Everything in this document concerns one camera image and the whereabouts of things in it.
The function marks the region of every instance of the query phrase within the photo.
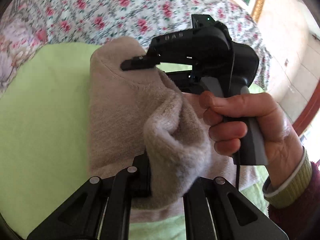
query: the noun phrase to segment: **maroon sleeve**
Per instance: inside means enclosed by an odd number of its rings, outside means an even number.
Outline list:
[[[319,210],[320,205],[320,172],[315,163],[311,163],[312,177],[303,194],[290,206],[276,209],[269,205],[269,218],[275,222],[290,240],[295,240],[307,228],[309,219]],[[320,224],[312,228],[312,235],[320,239]]]

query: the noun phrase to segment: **wrist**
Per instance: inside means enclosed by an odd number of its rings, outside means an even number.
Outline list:
[[[267,166],[274,189],[279,188],[291,176],[303,158],[303,147],[294,130],[277,145],[275,151],[276,157]]]

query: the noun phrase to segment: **silver screw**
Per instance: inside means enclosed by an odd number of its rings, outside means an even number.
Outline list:
[[[223,177],[217,177],[216,178],[216,183],[217,184],[222,185],[222,184],[225,184],[225,182],[226,182],[226,180]]]
[[[135,166],[130,166],[127,168],[127,171],[130,172],[130,173],[135,173],[137,171],[137,167]]]
[[[99,180],[99,177],[91,177],[89,181],[91,184],[97,184]]]

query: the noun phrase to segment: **sleeve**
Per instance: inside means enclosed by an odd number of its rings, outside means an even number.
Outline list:
[[[294,173],[276,190],[268,178],[263,186],[269,217],[289,239],[297,239],[320,203],[320,172],[306,151]]]

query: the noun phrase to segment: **green ribbed cuff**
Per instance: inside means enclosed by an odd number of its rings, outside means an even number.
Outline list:
[[[309,161],[308,154],[305,155],[304,162],[296,174],[296,176],[289,182],[289,184],[276,195],[268,197],[265,195],[265,199],[275,208],[285,208],[295,202],[308,187],[312,176],[311,162]]]

